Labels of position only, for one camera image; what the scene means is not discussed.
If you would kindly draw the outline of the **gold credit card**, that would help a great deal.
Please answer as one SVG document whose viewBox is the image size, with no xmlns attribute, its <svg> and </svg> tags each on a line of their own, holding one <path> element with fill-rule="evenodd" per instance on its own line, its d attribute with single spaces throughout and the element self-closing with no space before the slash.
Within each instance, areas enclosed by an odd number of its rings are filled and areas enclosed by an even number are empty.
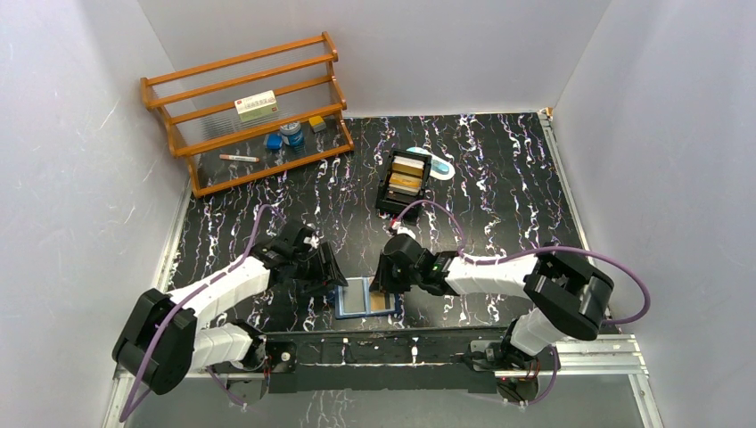
<svg viewBox="0 0 756 428">
<path fill-rule="evenodd" d="M 393 312 L 396 307 L 396 300 L 393 294 L 383 292 L 371 292 L 370 298 L 370 313 L 387 313 Z"/>
</svg>

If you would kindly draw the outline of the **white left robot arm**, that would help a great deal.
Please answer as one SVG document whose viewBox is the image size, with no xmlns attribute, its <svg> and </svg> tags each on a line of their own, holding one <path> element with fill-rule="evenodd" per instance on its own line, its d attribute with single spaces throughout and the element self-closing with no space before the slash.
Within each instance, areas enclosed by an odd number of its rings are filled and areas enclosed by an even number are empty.
<svg viewBox="0 0 756 428">
<path fill-rule="evenodd" d="M 229 266 L 191 285 L 139 296 L 111 356 L 147 388 L 163 395 L 194 371 L 233 363 L 245 371 L 271 365 L 267 337 L 243 321 L 210 327 L 221 313 L 278 285 L 326 296 L 347 283 L 328 242 L 289 221 L 255 242 Z"/>
</svg>

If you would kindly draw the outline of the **blue leather card holder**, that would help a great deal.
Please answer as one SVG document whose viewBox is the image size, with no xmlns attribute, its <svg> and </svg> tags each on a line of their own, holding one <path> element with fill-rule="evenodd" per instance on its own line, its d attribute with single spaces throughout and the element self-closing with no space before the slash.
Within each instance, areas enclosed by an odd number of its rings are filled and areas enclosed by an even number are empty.
<svg viewBox="0 0 756 428">
<path fill-rule="evenodd" d="M 388 315 L 399 315 L 402 311 L 402 302 L 398 294 L 395 297 L 395 310 L 387 313 L 370 313 L 370 292 L 369 286 L 373 280 L 372 276 L 348 278 L 347 287 L 337 287 L 334 292 L 335 317 L 337 319 L 351 319 L 361 317 L 381 317 Z"/>
</svg>

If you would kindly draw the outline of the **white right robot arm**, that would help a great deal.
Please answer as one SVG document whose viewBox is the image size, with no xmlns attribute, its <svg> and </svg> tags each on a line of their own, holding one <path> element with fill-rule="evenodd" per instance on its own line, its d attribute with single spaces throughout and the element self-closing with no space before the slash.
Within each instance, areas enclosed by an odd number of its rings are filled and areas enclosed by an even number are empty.
<svg viewBox="0 0 756 428">
<path fill-rule="evenodd" d="M 528 299 L 496 348 L 469 350 L 462 360 L 480 370 L 524 369 L 565 337 L 593 341 L 604 321 L 614 282 L 572 247 L 548 245 L 510 261 L 461 251 L 434 253 L 412 236 L 392 237 L 381 251 L 373 292 L 403 294 L 418 287 L 435 296 L 500 294 Z"/>
</svg>

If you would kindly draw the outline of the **black card box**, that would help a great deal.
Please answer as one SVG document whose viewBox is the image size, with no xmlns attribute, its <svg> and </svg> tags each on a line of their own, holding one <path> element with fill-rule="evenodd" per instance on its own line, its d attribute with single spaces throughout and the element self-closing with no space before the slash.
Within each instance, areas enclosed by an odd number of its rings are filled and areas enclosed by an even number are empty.
<svg viewBox="0 0 756 428">
<path fill-rule="evenodd" d="M 430 172 L 430 155 L 391 149 L 379 181 L 375 208 L 396 217 L 411 202 L 424 199 Z"/>
</svg>

